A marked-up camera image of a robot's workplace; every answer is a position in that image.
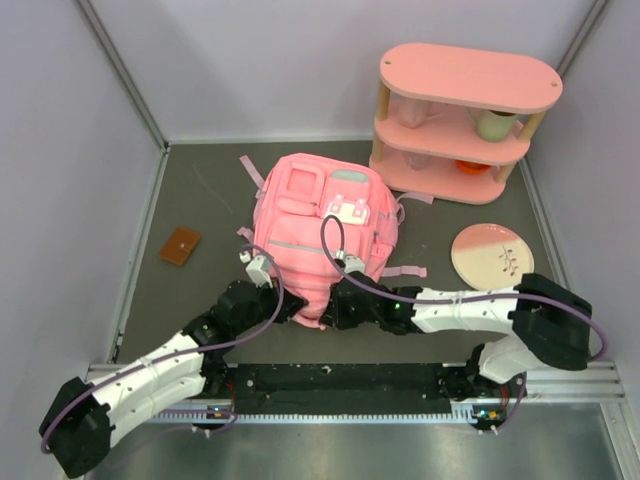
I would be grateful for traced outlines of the brown leather card wallet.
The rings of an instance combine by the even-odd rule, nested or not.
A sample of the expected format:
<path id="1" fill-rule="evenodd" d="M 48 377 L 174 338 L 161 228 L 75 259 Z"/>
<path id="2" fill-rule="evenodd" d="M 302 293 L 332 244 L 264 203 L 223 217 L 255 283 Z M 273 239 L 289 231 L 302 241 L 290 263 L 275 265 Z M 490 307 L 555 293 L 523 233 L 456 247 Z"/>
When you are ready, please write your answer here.
<path id="1" fill-rule="evenodd" d="M 159 252 L 159 258 L 182 267 L 201 239 L 201 234 L 187 227 L 177 227 Z"/>

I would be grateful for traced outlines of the pink student backpack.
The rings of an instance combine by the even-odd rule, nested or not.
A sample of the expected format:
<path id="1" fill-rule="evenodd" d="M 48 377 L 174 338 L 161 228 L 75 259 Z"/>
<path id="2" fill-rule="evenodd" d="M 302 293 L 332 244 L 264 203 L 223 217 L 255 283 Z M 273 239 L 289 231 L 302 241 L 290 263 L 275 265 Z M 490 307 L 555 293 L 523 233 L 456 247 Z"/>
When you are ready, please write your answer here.
<path id="1" fill-rule="evenodd" d="M 339 279 L 327 258 L 344 250 L 363 261 L 374 280 L 412 275 L 418 266 L 390 267 L 405 211 L 374 170 L 355 163 L 296 153 L 261 176 L 248 156 L 240 159 L 257 187 L 253 226 L 239 235 L 266 250 L 280 268 L 286 290 L 307 304 L 292 320 L 321 328 L 330 287 Z"/>

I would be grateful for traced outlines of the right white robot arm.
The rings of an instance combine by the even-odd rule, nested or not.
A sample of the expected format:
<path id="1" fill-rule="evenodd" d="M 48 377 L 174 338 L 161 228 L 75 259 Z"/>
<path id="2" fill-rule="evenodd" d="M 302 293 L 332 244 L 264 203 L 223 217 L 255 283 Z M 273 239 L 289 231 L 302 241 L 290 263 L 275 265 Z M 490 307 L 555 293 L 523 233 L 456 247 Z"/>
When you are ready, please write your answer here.
<path id="1" fill-rule="evenodd" d="M 583 371 L 591 360 L 588 302 L 548 278 L 530 273 L 493 291 L 441 291 L 420 286 L 389 289 L 355 273 L 330 288 L 320 323 L 348 330 L 372 323 L 398 335 L 445 331 L 496 333 L 460 367 L 441 368 L 442 395 L 487 396 L 544 366 Z"/>

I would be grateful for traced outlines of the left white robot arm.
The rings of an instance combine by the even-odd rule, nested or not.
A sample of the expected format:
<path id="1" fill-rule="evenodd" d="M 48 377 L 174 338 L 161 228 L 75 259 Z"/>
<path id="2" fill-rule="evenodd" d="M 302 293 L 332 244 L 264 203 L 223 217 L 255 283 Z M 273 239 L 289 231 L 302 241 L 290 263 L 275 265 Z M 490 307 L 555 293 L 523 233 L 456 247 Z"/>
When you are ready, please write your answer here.
<path id="1" fill-rule="evenodd" d="M 65 382 L 39 427 L 42 452 L 68 478 L 85 475 L 156 414 L 188 397 L 220 394 L 227 382 L 225 354 L 255 337 L 256 326 L 286 322 L 306 305 L 278 284 L 232 282 L 208 310 L 149 354 L 93 382 Z"/>

